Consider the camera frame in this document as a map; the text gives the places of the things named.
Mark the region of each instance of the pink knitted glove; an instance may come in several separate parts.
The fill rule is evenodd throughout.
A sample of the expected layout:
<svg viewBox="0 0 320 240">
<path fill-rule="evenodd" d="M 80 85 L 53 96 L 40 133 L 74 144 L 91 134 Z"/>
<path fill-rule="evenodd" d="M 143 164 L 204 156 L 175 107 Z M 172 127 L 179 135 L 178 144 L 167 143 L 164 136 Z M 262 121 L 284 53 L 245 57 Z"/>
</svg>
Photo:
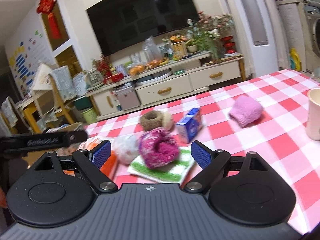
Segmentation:
<svg viewBox="0 0 320 240">
<path fill-rule="evenodd" d="M 149 169 L 165 166 L 174 161 L 180 151 L 176 140 L 163 128 L 145 132 L 139 139 L 139 153 Z"/>
<path fill-rule="evenodd" d="M 263 107 L 259 102 L 253 98 L 241 95 L 236 99 L 229 115 L 243 128 L 247 124 L 259 119 L 262 111 Z"/>
</svg>

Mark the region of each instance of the drawer handle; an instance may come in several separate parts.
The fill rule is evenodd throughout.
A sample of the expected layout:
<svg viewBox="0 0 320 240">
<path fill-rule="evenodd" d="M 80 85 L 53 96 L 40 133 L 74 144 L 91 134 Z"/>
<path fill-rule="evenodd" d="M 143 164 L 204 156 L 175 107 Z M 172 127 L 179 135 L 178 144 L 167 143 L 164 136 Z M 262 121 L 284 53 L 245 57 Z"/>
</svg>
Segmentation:
<svg viewBox="0 0 320 240">
<path fill-rule="evenodd" d="M 109 106 L 110 106 L 111 108 L 113 108 L 114 105 L 113 105 L 113 103 L 112 103 L 112 101 L 111 101 L 110 96 L 107 96 L 107 101 L 108 101 L 108 103 L 109 103 Z"/>
<path fill-rule="evenodd" d="M 159 90 L 159 91 L 158 91 L 158 94 L 161 95 L 161 94 L 163 94 L 163 93 L 170 92 L 171 89 L 172 89 L 172 88 L 166 88 L 166 89 Z"/>
<path fill-rule="evenodd" d="M 209 77 L 210 78 L 215 78 L 215 77 L 220 77 L 220 76 L 222 76 L 222 72 L 218 72 L 218 73 L 216 73 L 216 74 L 211 74 Z"/>
</svg>

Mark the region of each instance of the black tv screen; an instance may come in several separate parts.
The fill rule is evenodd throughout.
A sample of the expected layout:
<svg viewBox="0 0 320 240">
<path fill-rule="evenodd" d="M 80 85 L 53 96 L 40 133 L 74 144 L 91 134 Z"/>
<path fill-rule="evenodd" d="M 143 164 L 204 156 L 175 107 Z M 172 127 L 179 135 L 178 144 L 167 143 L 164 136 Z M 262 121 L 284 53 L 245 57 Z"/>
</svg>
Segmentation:
<svg viewBox="0 0 320 240">
<path fill-rule="evenodd" d="M 105 56 L 198 20 L 192 0 L 102 0 L 87 13 Z"/>
</svg>

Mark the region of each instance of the white cup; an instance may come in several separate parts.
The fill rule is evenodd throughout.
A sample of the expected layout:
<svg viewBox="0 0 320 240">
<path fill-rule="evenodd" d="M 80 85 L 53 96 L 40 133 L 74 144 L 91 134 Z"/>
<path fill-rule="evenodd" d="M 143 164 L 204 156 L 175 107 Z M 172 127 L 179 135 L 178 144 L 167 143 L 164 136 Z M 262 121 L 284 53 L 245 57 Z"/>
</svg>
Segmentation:
<svg viewBox="0 0 320 240">
<path fill-rule="evenodd" d="M 308 91 L 309 113 L 306 133 L 310 139 L 320 141 L 320 88 Z"/>
</svg>

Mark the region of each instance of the green and white towel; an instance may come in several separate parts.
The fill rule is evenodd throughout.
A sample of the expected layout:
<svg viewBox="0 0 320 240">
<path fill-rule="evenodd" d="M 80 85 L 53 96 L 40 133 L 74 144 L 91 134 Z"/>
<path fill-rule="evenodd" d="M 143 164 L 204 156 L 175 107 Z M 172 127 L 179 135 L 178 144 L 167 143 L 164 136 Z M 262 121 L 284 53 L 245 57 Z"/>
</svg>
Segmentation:
<svg viewBox="0 0 320 240">
<path fill-rule="evenodd" d="M 190 147 L 180 147 L 179 158 L 166 166 L 150 170 L 139 155 L 129 165 L 128 172 L 154 182 L 182 184 L 194 163 Z"/>
</svg>

